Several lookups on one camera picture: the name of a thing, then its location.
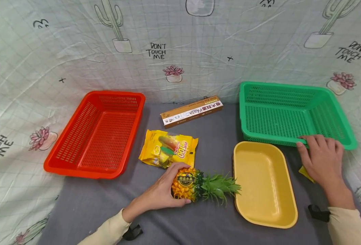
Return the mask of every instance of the gray table surface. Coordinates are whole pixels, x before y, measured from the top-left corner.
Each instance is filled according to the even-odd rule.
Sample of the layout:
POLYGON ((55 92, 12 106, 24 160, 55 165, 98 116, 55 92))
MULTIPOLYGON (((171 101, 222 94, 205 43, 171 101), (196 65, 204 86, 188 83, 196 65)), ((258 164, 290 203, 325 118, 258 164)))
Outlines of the gray table surface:
MULTIPOLYGON (((165 130, 159 114, 179 105, 145 105, 136 140, 123 175, 113 180, 65 178, 64 187, 39 240, 40 245, 73 245, 93 233, 104 221, 144 192, 164 169, 138 160, 145 132, 165 130)), ((243 141, 238 105, 168 129, 168 132, 199 138, 195 167, 207 173, 232 174, 235 145, 243 141)), ((314 220, 309 204, 327 209, 326 198, 316 184, 297 171, 301 161, 293 147, 278 146, 286 157, 299 217, 290 229, 251 224, 236 210, 234 199, 227 206, 202 201, 178 209, 150 211, 137 218, 144 234, 119 244, 331 244, 327 224, 314 220)))

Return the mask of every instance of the sleeve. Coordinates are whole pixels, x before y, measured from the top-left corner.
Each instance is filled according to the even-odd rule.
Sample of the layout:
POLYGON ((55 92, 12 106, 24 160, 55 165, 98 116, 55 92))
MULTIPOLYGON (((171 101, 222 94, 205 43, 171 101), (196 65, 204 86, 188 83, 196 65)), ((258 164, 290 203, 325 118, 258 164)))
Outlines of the sleeve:
POLYGON ((131 223, 124 221, 122 211, 106 220, 95 233, 89 235, 78 245, 113 245, 122 239, 122 235, 127 232, 131 223))
POLYGON ((328 230, 333 245, 361 244, 361 217, 358 210, 329 207, 328 230))

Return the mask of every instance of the basket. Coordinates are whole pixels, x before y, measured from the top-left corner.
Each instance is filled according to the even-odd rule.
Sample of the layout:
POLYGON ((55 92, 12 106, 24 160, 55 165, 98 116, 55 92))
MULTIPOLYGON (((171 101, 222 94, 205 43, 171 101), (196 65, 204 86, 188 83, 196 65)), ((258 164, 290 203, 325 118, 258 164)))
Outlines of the basket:
POLYGON ((145 96, 93 91, 85 95, 44 162, 59 175, 111 179, 126 170, 145 96))
POLYGON ((340 141, 346 150, 357 147, 340 104, 327 88, 243 82, 239 104, 245 140, 307 146, 299 136, 322 134, 340 141))

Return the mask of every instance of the hand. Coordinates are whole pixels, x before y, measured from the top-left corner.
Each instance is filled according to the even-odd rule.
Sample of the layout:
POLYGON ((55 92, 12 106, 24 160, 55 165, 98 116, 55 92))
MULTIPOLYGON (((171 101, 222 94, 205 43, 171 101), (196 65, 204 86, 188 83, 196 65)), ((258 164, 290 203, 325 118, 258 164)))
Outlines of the hand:
POLYGON ((191 203, 189 199, 175 199, 171 195, 171 185, 181 168, 189 168, 186 163, 172 163, 167 171, 156 183, 148 188, 141 196, 134 199, 122 212, 123 219, 130 223, 140 214, 153 209, 167 207, 183 207, 191 203))
POLYGON ((308 152, 301 142, 296 143, 303 166, 308 175, 323 188, 329 205, 355 209, 352 193, 342 178, 342 144, 323 135, 300 138, 305 139, 310 148, 308 152))
POLYGON ((311 178, 319 183, 322 188, 329 187, 332 183, 342 180, 342 144, 334 139, 325 138, 323 135, 301 136, 310 147, 307 148, 297 142, 300 157, 304 168, 311 178))

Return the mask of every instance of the tray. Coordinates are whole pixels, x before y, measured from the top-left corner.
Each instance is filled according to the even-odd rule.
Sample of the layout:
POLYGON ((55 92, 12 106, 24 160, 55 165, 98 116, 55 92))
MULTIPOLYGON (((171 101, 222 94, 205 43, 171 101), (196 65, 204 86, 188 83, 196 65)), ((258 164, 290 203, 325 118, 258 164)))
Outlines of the tray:
POLYGON ((242 186, 235 195, 238 212, 249 222, 291 228, 297 207, 283 153, 274 145, 240 142, 234 148, 234 177, 242 186))
POLYGON ((45 160, 44 170, 93 179, 122 174, 144 102, 140 93, 87 93, 45 160))

